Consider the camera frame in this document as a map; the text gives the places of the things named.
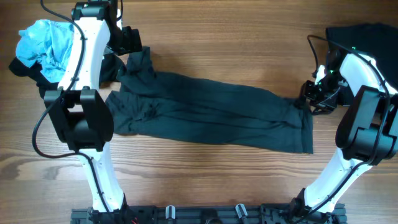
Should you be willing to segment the dark green t-shirt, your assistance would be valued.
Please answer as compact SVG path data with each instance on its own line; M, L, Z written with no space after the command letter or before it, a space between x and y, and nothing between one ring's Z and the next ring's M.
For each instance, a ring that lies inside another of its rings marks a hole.
M144 47L128 56L120 89L106 99L116 134L313 152L306 105L262 88L160 72L150 53Z

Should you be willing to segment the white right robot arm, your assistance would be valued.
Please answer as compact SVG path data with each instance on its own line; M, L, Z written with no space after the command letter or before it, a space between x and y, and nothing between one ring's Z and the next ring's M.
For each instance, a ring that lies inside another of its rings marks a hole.
M336 151L318 179L292 201L291 213L306 219L327 215L362 174L397 153L397 90L376 61L349 49L338 63L338 75L354 96L336 131Z

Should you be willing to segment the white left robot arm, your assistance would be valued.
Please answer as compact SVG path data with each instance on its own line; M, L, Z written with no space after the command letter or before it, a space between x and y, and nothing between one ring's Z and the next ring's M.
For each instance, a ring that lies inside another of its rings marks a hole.
M54 91L44 96L46 110L67 156L77 156L88 180L93 204L73 210L72 223L137 223L116 178L109 144L114 123L98 93L103 57L142 49L139 31L121 25L121 2L76 3L68 19L74 26L67 69Z

